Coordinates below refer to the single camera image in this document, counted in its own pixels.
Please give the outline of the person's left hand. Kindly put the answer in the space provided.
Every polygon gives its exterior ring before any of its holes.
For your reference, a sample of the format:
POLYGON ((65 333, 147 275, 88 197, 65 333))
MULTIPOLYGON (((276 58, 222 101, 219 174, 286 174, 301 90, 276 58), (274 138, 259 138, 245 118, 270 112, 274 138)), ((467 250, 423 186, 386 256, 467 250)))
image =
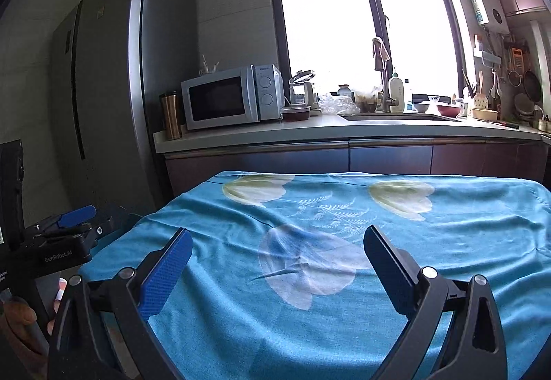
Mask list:
MULTIPOLYGON (((53 311, 58 312, 63 293, 65 291, 67 281, 59 278, 59 289, 52 303, 53 311)), ((30 341, 29 334, 30 326, 37 322, 37 314, 29 305, 24 305, 22 302, 8 301, 4 305, 4 313, 9 327, 15 335, 21 340, 30 341)))

